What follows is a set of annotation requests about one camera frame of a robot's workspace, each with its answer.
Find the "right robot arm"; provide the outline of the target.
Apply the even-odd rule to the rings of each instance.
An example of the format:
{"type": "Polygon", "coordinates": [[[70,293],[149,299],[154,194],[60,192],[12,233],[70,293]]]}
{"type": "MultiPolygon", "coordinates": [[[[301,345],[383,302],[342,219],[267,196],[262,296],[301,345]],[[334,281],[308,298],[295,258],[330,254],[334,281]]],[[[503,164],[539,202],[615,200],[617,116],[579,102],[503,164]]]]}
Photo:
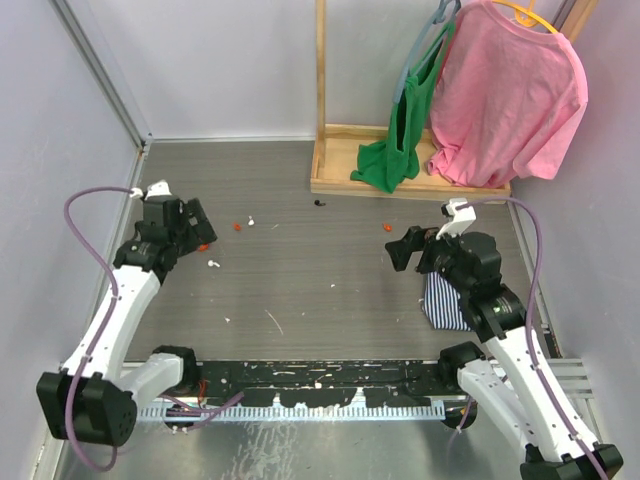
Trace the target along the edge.
{"type": "Polygon", "coordinates": [[[503,284],[493,237],[413,226],[385,249],[397,271],[420,253],[417,272],[435,274],[458,294],[479,341],[441,351],[440,385],[477,401],[519,455],[522,478],[611,479],[619,472],[618,448],[601,443],[579,417],[526,325],[524,305],[503,284]]]}

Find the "blue striped cloth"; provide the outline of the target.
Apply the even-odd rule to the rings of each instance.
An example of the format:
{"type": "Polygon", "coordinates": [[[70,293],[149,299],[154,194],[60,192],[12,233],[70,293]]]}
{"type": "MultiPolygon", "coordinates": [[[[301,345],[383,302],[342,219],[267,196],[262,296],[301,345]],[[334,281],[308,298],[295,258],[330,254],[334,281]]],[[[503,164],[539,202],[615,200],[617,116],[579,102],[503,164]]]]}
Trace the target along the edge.
{"type": "Polygon", "coordinates": [[[425,275],[424,312],[435,330],[471,332],[459,307],[460,295],[438,273],[425,275]]]}

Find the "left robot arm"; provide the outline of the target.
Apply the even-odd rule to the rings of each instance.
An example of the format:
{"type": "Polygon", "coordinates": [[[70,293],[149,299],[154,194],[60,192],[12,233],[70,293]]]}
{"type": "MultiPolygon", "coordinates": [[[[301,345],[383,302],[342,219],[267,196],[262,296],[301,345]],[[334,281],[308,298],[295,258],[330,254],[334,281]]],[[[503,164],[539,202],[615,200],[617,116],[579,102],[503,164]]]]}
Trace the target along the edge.
{"type": "Polygon", "coordinates": [[[196,354],[162,345],[128,374],[122,366],[142,316],[178,260],[216,241],[196,198],[170,194],[142,199],[134,236],[108,267],[110,286],[80,344],[57,372],[41,375],[36,393],[51,435],[58,440],[120,447],[138,412],[165,392],[194,393],[200,384],[196,354]]]}

